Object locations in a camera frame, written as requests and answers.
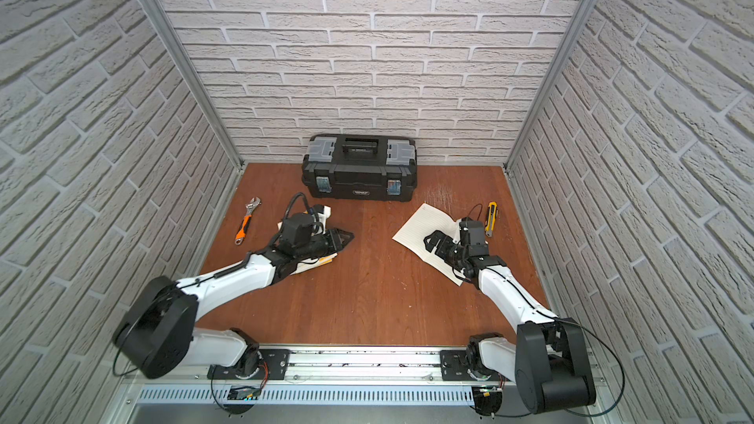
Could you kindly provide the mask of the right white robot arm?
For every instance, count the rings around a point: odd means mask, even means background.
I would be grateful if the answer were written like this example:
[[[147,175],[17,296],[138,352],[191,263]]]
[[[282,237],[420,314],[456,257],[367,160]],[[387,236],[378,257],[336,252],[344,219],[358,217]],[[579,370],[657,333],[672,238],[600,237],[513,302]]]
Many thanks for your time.
[[[505,261],[490,253],[481,222],[465,217],[459,221],[457,241],[436,230],[423,244],[461,282],[490,298],[516,329],[513,344],[497,333],[469,338],[461,362],[471,376],[482,380],[496,375],[513,382],[531,414],[559,410],[577,414],[577,408],[595,404],[597,391],[586,339],[594,334],[538,302]]]

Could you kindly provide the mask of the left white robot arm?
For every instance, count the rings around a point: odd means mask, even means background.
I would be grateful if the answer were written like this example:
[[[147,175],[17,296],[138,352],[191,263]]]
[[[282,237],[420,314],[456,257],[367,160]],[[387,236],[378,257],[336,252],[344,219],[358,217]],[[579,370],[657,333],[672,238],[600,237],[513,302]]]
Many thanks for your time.
[[[261,367],[256,341],[239,329],[216,331],[196,323],[240,296],[337,256],[355,236],[327,227],[329,216],[329,207],[322,205],[288,215],[268,245],[235,264],[194,278],[152,279],[116,328],[113,345],[148,379],[179,366],[225,368],[241,379],[253,377]]]

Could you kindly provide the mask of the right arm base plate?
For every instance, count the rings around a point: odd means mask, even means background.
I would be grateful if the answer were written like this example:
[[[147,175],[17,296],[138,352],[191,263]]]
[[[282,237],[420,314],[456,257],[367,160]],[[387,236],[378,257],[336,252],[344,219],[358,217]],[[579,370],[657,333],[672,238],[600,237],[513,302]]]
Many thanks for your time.
[[[473,372],[464,349],[441,349],[440,371],[444,382],[498,383],[511,382],[509,376],[496,371]]]

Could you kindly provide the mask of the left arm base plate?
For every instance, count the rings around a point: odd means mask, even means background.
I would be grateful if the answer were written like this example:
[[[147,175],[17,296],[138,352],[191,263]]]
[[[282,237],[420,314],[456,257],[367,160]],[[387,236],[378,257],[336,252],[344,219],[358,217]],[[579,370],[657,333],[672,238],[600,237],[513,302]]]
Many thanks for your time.
[[[259,380],[285,379],[292,351],[290,349],[260,349],[255,358],[243,358],[240,365],[224,367],[211,365],[208,379],[214,380]]]

